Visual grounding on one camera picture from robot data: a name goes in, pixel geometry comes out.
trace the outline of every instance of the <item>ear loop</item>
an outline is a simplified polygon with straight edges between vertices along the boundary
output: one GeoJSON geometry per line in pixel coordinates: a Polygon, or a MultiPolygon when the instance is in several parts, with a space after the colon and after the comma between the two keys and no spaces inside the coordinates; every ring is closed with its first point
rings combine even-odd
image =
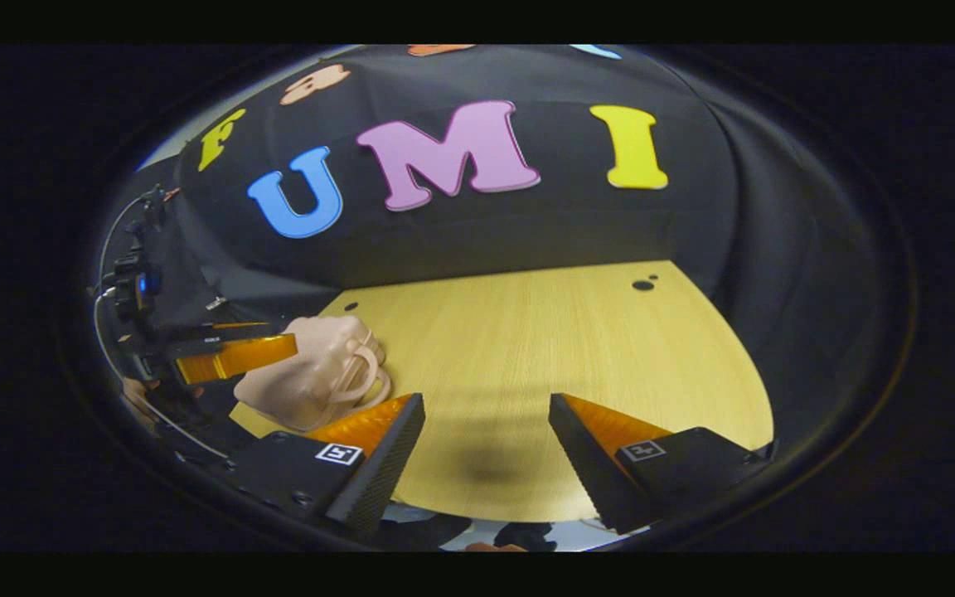
{"type": "Polygon", "coordinates": [[[376,407],[383,403],[385,398],[390,395],[391,389],[393,389],[393,381],[390,379],[390,374],[386,373],[384,369],[378,364],[378,357],[375,356],[375,353],[367,347],[367,343],[371,340],[371,337],[374,336],[372,330],[367,330],[367,337],[363,340],[360,346],[356,349],[356,354],[352,355],[349,359],[348,366],[346,370],[352,364],[352,359],[361,358],[367,361],[367,378],[364,380],[363,385],[359,386],[355,390],[349,390],[347,392],[342,392],[342,386],[349,386],[351,379],[345,379],[344,377],[337,383],[337,388],[334,389],[333,393],[330,394],[330,397],[327,398],[327,408],[322,412],[322,416],[319,417],[318,422],[315,425],[308,428],[309,430],[314,430],[316,427],[322,427],[327,423],[327,420],[330,420],[334,415],[338,415],[338,405],[345,403],[355,403],[356,400],[360,400],[363,396],[366,396],[367,392],[374,388],[375,380],[382,382],[382,389],[379,390],[378,396],[371,398],[371,401],[368,401],[367,404],[360,405],[360,407],[353,407],[346,411],[349,415],[353,412],[360,412],[362,410],[367,410],[368,408],[376,407]]]}

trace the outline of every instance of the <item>beige face mask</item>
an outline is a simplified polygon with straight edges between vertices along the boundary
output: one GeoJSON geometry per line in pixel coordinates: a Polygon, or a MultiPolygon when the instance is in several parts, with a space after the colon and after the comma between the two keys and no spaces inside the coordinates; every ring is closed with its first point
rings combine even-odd
{"type": "Polygon", "coordinates": [[[235,386],[235,398],[276,423],[315,430],[390,394],[385,352],[359,318],[295,318],[282,333],[294,335],[297,354],[249,371],[235,386]],[[364,401],[376,381],[381,389],[364,401]]]}

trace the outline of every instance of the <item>letter m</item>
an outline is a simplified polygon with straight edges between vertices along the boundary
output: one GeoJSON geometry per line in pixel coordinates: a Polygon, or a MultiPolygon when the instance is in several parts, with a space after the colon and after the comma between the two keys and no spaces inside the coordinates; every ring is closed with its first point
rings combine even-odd
{"type": "Polygon", "coordinates": [[[418,186],[412,171],[422,174],[441,192],[455,197],[463,186],[467,158],[475,170],[470,186],[477,192],[509,192],[541,181],[541,174],[526,165],[511,129],[515,105],[506,101],[467,104],[452,114],[444,141],[406,122],[380,124],[356,137],[369,147],[390,185],[385,206],[408,211],[429,203],[432,193],[418,186]]]}

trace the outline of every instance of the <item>table surface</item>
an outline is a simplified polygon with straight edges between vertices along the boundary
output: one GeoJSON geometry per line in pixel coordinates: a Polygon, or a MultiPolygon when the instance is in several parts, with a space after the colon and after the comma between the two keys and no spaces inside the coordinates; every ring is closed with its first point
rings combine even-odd
{"type": "MultiPolygon", "coordinates": [[[[385,348],[391,395],[424,396],[397,502],[489,521],[596,517],[547,423],[555,392],[746,449],[773,439],[746,349],[671,261],[353,289],[321,313],[347,315],[385,348]]],[[[231,419],[258,437],[281,430],[241,403],[231,419]]]]}

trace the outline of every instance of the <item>screw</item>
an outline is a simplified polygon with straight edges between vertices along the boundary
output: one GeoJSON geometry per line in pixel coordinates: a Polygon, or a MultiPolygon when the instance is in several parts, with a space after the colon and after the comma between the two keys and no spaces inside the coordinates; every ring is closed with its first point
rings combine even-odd
{"type": "Polygon", "coordinates": [[[293,492],[293,500],[302,507],[308,507],[312,505],[312,496],[307,495],[303,491],[293,492]]]}
{"type": "Polygon", "coordinates": [[[211,303],[208,303],[208,305],[205,305],[205,310],[211,311],[212,309],[215,309],[216,307],[219,307],[220,305],[223,305],[223,303],[226,303],[226,302],[227,302],[227,299],[223,298],[223,296],[216,296],[215,301],[212,301],[211,303]]]}

